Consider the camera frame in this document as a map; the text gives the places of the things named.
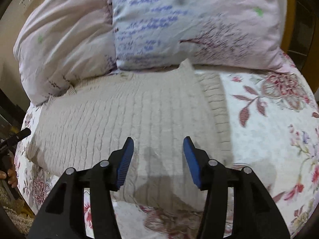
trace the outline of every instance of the blue gripper pad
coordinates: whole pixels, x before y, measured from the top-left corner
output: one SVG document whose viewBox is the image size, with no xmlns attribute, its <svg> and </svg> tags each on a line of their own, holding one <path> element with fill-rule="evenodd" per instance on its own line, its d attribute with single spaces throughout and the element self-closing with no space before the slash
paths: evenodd
<svg viewBox="0 0 319 239">
<path fill-rule="evenodd" d="M 209 157 L 204 150 L 195 148 L 190 137 L 184 138 L 183 150 L 190 170 L 190 174 L 192 175 L 193 182 L 199 189 L 201 189 L 201 171 L 203 166 L 208 163 Z"/>
<path fill-rule="evenodd" d="M 126 178 L 127 171 L 129 170 L 131 159 L 134 152 L 134 141 L 132 138 L 128 137 L 122 148 L 123 155 L 120 164 L 117 168 L 117 181 L 116 186 L 119 189 L 123 186 Z"/>
</svg>

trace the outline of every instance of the white pillow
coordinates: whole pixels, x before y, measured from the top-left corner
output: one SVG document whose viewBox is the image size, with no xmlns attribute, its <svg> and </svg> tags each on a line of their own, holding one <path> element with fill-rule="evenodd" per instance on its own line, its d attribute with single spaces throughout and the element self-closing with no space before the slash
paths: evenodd
<svg viewBox="0 0 319 239">
<path fill-rule="evenodd" d="M 116 67 L 111 0 L 45 0 L 27 19 L 13 51 L 34 105 L 79 79 L 108 73 Z"/>
<path fill-rule="evenodd" d="M 277 0 L 113 0 L 117 66 L 279 69 Z"/>
</svg>

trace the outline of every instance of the floral bedspread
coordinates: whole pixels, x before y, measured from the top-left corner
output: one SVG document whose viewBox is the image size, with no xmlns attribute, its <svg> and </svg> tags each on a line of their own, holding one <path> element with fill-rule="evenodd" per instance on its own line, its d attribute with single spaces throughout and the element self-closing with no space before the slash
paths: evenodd
<svg viewBox="0 0 319 239">
<path fill-rule="evenodd" d="M 291 63 L 294 74 L 230 69 L 220 72 L 228 104 L 234 168 L 253 168 L 276 202 L 291 236 L 319 202 L 319 112 L 313 93 Z M 30 106 L 23 128 L 33 132 L 41 108 Z M 15 164 L 18 188 L 34 213 L 58 180 L 26 158 L 32 135 L 19 143 Z M 87 235 L 93 237 L 89 190 L 84 193 Z M 229 197 L 225 235 L 232 230 Z M 122 238 L 196 238 L 202 213 L 113 202 Z"/>
</svg>

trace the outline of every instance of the pink pillow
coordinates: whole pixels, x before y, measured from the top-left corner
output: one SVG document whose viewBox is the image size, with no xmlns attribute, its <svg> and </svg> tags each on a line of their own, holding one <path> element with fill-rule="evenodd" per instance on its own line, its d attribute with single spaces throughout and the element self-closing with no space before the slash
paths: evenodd
<svg viewBox="0 0 319 239">
<path fill-rule="evenodd" d="M 13 51 L 34 105 L 65 93 L 71 83 L 108 73 L 116 67 L 111 0 L 45 0 Z"/>
</svg>

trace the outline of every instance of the green stain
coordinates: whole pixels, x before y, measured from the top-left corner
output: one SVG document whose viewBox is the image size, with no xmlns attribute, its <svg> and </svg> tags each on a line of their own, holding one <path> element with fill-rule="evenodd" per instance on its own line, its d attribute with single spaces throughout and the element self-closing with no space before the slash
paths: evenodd
<svg viewBox="0 0 319 239">
<path fill-rule="evenodd" d="M 255 7 L 254 11 L 258 14 L 259 17 L 262 17 L 264 15 L 264 11 L 259 7 Z"/>
<path fill-rule="evenodd" d="M 43 41 L 43 37 L 42 37 L 42 35 L 40 34 L 39 37 L 38 37 L 38 43 L 41 44 L 42 41 Z"/>
</svg>

